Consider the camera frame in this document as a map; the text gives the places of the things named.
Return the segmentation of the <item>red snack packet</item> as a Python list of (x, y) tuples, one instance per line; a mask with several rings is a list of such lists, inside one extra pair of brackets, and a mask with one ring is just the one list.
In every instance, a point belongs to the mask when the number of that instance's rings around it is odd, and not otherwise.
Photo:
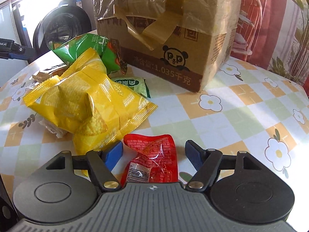
[(171, 135), (128, 134), (124, 144), (137, 152), (126, 166), (121, 185), (132, 183), (173, 183), (178, 181), (177, 150)]

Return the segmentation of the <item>yellow chip bag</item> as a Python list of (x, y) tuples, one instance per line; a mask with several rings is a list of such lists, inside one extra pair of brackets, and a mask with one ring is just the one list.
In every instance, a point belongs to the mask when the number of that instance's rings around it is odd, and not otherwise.
[(157, 105), (129, 87), (112, 81), (103, 61), (88, 48), (61, 75), (24, 97), (27, 107), (73, 135), (78, 155), (105, 150), (139, 127)]

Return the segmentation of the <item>small green mooncake packet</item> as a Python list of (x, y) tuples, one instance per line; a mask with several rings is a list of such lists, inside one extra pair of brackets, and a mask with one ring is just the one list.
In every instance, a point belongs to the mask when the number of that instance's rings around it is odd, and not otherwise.
[(142, 95), (143, 97), (151, 98), (146, 80), (144, 78), (126, 77), (126, 78), (112, 78), (114, 82), (125, 85)]

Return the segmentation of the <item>green chip bag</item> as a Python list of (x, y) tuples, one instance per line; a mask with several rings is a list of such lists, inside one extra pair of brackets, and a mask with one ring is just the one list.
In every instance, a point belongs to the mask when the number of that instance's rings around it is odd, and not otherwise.
[(121, 52), (114, 42), (107, 37), (86, 33), (79, 35), (53, 50), (53, 52), (68, 66), (87, 49), (94, 49), (107, 69), (107, 73), (121, 71), (127, 73), (127, 64), (121, 57)]

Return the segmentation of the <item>black front-load washing machine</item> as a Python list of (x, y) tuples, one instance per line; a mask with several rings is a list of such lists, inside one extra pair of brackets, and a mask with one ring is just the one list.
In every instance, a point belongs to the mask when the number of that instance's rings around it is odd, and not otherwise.
[(1, 38), (33, 48), (27, 63), (91, 29), (82, 0), (1, 0)]

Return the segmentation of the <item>cardboard box with plastic liner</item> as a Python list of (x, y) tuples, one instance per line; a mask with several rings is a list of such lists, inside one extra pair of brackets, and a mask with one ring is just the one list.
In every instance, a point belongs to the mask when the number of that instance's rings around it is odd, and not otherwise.
[(241, 0), (93, 0), (122, 60), (199, 92), (228, 59)]

